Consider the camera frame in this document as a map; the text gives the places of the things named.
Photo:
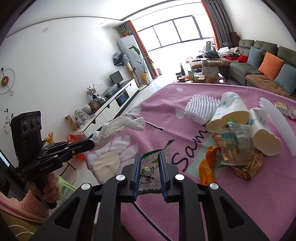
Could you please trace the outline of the pink sleeved left forearm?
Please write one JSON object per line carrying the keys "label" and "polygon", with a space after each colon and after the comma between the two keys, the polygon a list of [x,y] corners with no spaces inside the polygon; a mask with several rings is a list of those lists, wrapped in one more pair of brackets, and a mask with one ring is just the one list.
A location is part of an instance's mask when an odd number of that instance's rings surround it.
{"label": "pink sleeved left forearm", "polygon": [[43,206],[31,191],[22,201],[8,198],[1,193],[1,211],[23,220],[44,223],[49,217],[49,211]]}

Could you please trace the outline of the person's left hand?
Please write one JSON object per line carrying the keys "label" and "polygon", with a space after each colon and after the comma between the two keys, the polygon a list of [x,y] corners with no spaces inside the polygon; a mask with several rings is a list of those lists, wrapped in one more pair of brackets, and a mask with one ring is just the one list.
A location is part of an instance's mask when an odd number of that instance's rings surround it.
{"label": "person's left hand", "polygon": [[39,181],[28,182],[28,188],[46,209],[57,207],[60,191],[57,177],[53,172],[43,176]]}

